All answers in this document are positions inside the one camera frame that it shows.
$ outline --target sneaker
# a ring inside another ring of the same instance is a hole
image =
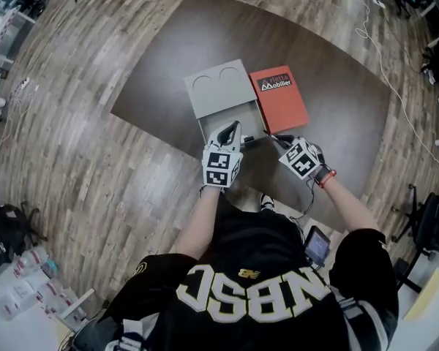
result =
[[[263,211],[264,209],[275,212],[275,202],[268,195],[262,194],[260,196],[260,210]]]

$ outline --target red bracelet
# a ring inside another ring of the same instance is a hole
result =
[[[323,189],[323,185],[329,180],[330,177],[335,177],[337,175],[336,170],[330,170],[325,176],[320,180],[319,186]]]

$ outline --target dark brown table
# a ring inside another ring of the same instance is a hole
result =
[[[360,197],[386,123],[389,88],[330,42],[257,7],[234,0],[183,0],[141,56],[112,113],[201,158],[204,142],[183,77],[236,59],[248,72],[290,67],[309,113],[309,124],[291,133],[318,144],[340,182]],[[278,157],[272,142],[261,140],[244,152],[239,180],[303,211],[310,190]],[[342,228],[317,187],[309,214]]]

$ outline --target white lettering on jersey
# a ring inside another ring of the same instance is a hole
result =
[[[208,301],[214,272],[210,265],[196,265],[190,269],[187,274],[194,274],[196,271],[203,271],[203,277],[200,283],[200,288],[198,289],[197,298],[194,298],[187,293],[187,286],[185,284],[180,284],[179,287],[177,287],[176,294],[180,301],[191,306],[195,311],[201,312],[206,310],[206,303]]]
[[[267,279],[266,281],[254,284],[247,289],[249,298],[249,316],[258,322],[276,322],[292,317],[291,310],[286,308],[285,299],[281,288],[281,276]],[[260,296],[258,290],[268,289],[268,295]],[[262,304],[271,303],[272,312],[264,312]]]
[[[239,321],[247,313],[246,301],[237,296],[224,294],[222,291],[223,285],[233,289],[234,295],[246,295],[245,290],[238,283],[229,279],[223,273],[216,273],[214,275],[211,291],[214,293],[217,300],[210,297],[208,302],[208,312],[211,315],[211,318],[216,322]],[[221,312],[221,303],[233,304],[233,312]]]
[[[323,299],[325,295],[330,293],[330,289],[319,280],[310,267],[300,268],[299,271],[304,273],[307,279],[293,271],[282,275],[283,281],[288,282],[290,285],[291,293],[296,303],[293,306],[294,317],[312,307],[310,300],[304,297],[303,291],[318,300]]]

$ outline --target black label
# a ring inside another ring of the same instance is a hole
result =
[[[280,87],[291,86],[291,78],[287,73],[274,75],[257,80],[258,87],[261,91],[274,90]]]

